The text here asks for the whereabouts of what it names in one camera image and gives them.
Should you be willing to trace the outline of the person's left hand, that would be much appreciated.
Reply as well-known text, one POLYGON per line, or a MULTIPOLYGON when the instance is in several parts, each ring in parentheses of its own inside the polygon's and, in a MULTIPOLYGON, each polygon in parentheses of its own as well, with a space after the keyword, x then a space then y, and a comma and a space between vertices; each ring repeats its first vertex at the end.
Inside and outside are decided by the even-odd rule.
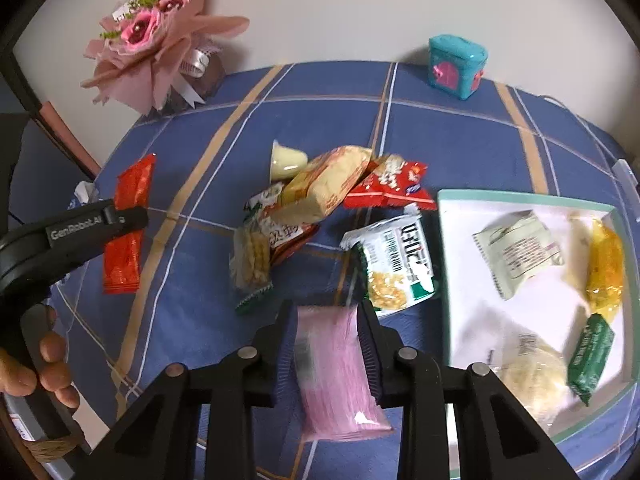
POLYGON ((1 392, 24 398, 35 391, 36 385, 40 385, 73 413, 79 408, 80 395, 73 385, 72 373, 65 361, 66 340, 53 330, 58 318, 55 308, 47 306, 46 310, 48 329, 38 344, 42 364, 25 366, 2 348, 1 392))

